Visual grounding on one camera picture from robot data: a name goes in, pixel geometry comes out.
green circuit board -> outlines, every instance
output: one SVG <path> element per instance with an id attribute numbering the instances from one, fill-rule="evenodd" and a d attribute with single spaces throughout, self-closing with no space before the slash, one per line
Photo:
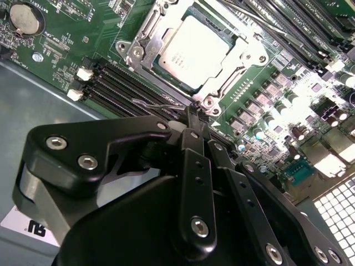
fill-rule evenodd
<path id="1" fill-rule="evenodd" d="M 2 1 L 0 7 L 9 10 L 13 2 Z M 84 58 L 104 58 L 116 67 L 124 69 L 150 89 L 164 95 L 163 90 L 143 79 L 137 73 L 129 71 L 126 62 L 115 48 L 115 43 L 118 40 L 131 42 L 134 39 L 154 2 L 154 0 L 31 0 L 29 3 L 37 7 L 43 14 L 44 32 L 41 35 L 24 39 L 14 34 L 8 20 L 0 19 L 0 44 L 14 51 L 11 60 L 64 92 L 71 88 Z M 334 16 L 353 16 L 354 14 L 346 0 L 322 0 L 321 4 Z M 286 12 L 291 20 L 298 20 L 297 14 L 293 13 L 292 9 L 287 6 L 282 8 L 287 9 Z M 250 17 L 238 12 L 235 13 L 235 16 L 247 25 L 248 29 L 258 32 L 262 36 L 262 43 L 270 59 L 265 66 L 252 66 L 232 90 L 224 96 L 220 102 L 222 114 L 211 117 L 210 127 L 212 131 L 232 142 L 243 138 L 250 146 L 244 156 L 259 166 L 265 166 L 267 169 L 265 174 L 272 176 L 292 164 L 292 160 L 288 159 L 287 149 L 283 145 L 285 137 L 290 134 L 290 126 L 301 125 L 307 129 L 306 138 L 301 142 L 294 143 L 296 147 L 301 146 L 312 136 L 321 138 L 331 128 L 309 106 L 317 104 L 320 99 L 326 96 L 350 115 L 355 114 L 355 110 L 353 106 L 343 100 L 348 89 L 340 88 L 336 79 L 323 81 L 306 69 L 268 33 L 262 31 Z M 303 29 L 307 31 L 310 38 L 317 38 L 316 33 L 308 31 L 306 27 Z M 334 35 L 342 37 L 342 33 L 336 30 Z M 354 64 L 332 47 L 324 45 L 324 48 L 333 59 L 341 59 L 346 69 Z M 41 53 L 42 62 L 33 60 L 34 52 Z M 274 84 L 282 93 L 282 96 L 271 96 L 272 102 L 275 105 L 279 103 L 288 105 L 292 116 L 286 119 L 280 117 L 281 131 L 278 133 L 267 128 L 262 120 L 263 115 L 255 116 L 256 121 L 245 132 L 236 132 L 230 125 L 231 119 L 238 116 L 245 105 L 255 97 L 258 91 L 264 90 L 267 84 Z M 317 92 L 311 90 L 310 88 L 316 84 L 323 89 Z M 286 103 L 285 95 L 291 91 L 301 95 L 306 104 L 300 108 Z M 108 118 L 118 117 L 90 99 L 85 103 Z M 273 114 L 274 109 L 273 105 L 265 107 L 263 110 L 265 114 Z M 309 116 L 314 116 L 314 119 L 306 120 Z M 263 141 L 257 140 L 253 135 L 253 129 L 256 127 L 265 131 L 266 138 Z M 276 162 L 280 161 L 283 164 L 277 165 Z"/>

white label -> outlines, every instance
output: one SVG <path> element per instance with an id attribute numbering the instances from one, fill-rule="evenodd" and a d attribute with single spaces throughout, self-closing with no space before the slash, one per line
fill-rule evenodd
<path id="1" fill-rule="evenodd" d="M 16 206 L 6 215 L 0 226 L 59 247 L 53 233 L 43 225 L 28 218 Z"/>

small surface-mount component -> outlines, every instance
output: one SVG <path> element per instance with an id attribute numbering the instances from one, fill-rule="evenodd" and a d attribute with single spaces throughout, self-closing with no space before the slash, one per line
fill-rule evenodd
<path id="1" fill-rule="evenodd" d="M 341 109 L 336 111 L 333 115 L 336 119 L 339 119 L 341 121 L 344 121 L 346 120 L 346 118 L 348 118 L 348 114 Z"/>
<path id="2" fill-rule="evenodd" d="M 246 104 L 245 107 L 248 111 L 256 115 L 261 115 L 264 113 L 264 110 L 252 101 Z"/>
<path id="3" fill-rule="evenodd" d="M 13 50 L 10 50 L 0 44 L 0 60 L 10 59 L 12 55 L 13 55 Z"/>
<path id="4" fill-rule="evenodd" d="M 315 85 L 312 87 L 312 90 L 313 90 L 315 93 L 317 93 L 317 92 L 319 92 L 322 88 L 323 88 L 322 85 L 319 84 L 319 83 L 317 83 L 317 84 L 315 84 Z"/>
<path id="5" fill-rule="evenodd" d="M 273 104 L 273 102 L 264 93 L 259 93 L 258 96 L 255 97 L 255 100 L 263 106 L 271 106 Z"/>
<path id="6" fill-rule="evenodd" d="M 245 151 L 245 142 L 244 140 L 237 140 L 236 142 L 236 148 L 239 152 L 244 152 Z"/>
<path id="7" fill-rule="evenodd" d="M 301 150 L 316 169 L 327 177 L 341 176 L 346 165 L 335 155 L 331 154 L 316 137 L 310 138 L 301 146 Z"/>
<path id="8" fill-rule="evenodd" d="M 288 114 L 288 108 L 285 104 L 279 104 L 276 106 L 276 110 L 282 116 L 286 116 Z"/>
<path id="9" fill-rule="evenodd" d="M 328 119 L 339 110 L 339 106 L 329 98 L 325 98 L 323 102 L 313 110 L 324 121 L 328 121 Z"/>
<path id="10" fill-rule="evenodd" d="M 293 127 L 291 129 L 292 135 L 296 140 L 302 141 L 305 139 L 305 135 L 303 134 L 303 132 L 297 128 L 297 127 Z"/>
<path id="11" fill-rule="evenodd" d="M 339 121 L 334 117 L 334 116 L 330 116 L 327 119 L 328 124 L 330 124 L 332 127 L 336 127 L 339 125 Z"/>
<path id="12" fill-rule="evenodd" d="M 94 75 L 94 72 L 89 69 L 79 68 L 77 72 L 77 77 L 83 81 L 90 80 Z"/>
<path id="13" fill-rule="evenodd" d="M 247 126 L 244 125 L 240 120 L 233 118 L 231 121 L 231 127 L 235 129 L 237 132 L 243 132 L 247 130 Z"/>
<path id="14" fill-rule="evenodd" d="M 290 158 L 293 160 L 298 160 L 301 158 L 301 155 L 298 153 L 297 149 L 294 146 L 289 146 L 288 152 L 290 153 Z"/>
<path id="15" fill-rule="evenodd" d="M 292 184 L 294 186 L 298 186 L 315 172 L 316 170 L 304 159 L 297 161 L 294 165 L 286 169 L 286 173 L 293 177 Z"/>
<path id="16" fill-rule="evenodd" d="M 344 73 L 340 76 L 339 81 L 343 83 L 345 86 L 348 86 L 350 88 L 355 88 L 355 76 L 353 75 Z"/>
<path id="17" fill-rule="evenodd" d="M 329 130 L 323 139 L 333 148 L 333 150 L 349 163 L 355 161 L 355 143 L 338 129 Z"/>
<path id="18" fill-rule="evenodd" d="M 253 134 L 257 140 L 263 140 L 266 137 L 264 131 L 260 127 L 255 128 Z"/>
<path id="19" fill-rule="evenodd" d="M 45 28 L 41 11 L 28 2 L 15 2 L 9 10 L 10 28 L 23 38 L 40 35 Z"/>
<path id="20" fill-rule="evenodd" d="M 246 111 L 242 111 L 238 117 L 243 120 L 245 123 L 247 123 L 247 125 L 250 125 L 252 123 L 254 123 L 256 121 L 256 119 L 251 116 L 250 114 L 248 114 Z"/>
<path id="21" fill-rule="evenodd" d="M 273 97 L 281 97 L 282 92 L 274 85 L 274 84 L 269 84 L 265 90 Z"/>
<path id="22" fill-rule="evenodd" d="M 293 105 L 300 105 L 302 103 L 302 99 L 295 93 L 290 93 L 287 96 L 287 100 Z"/>
<path id="23" fill-rule="evenodd" d="M 282 73 L 279 73 L 279 75 L 277 75 L 277 77 L 275 78 L 275 81 L 284 87 L 291 85 L 291 81 Z"/>

